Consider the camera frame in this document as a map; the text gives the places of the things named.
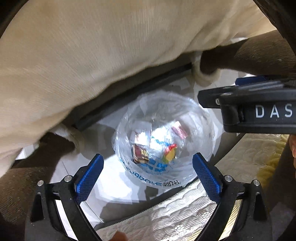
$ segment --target trash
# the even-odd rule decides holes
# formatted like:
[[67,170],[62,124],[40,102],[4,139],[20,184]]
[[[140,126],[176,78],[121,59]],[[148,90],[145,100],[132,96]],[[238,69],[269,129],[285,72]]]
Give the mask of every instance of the trash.
[[213,124],[194,100],[172,92],[143,94],[120,121],[113,148],[126,170],[157,188],[186,185],[196,177],[192,157],[208,160]]

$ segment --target beige fabric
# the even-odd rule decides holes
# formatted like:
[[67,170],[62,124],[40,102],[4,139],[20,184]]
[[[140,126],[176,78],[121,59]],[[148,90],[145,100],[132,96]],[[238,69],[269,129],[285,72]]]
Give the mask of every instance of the beige fabric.
[[0,153],[117,80],[271,30],[252,0],[29,0],[0,39]]

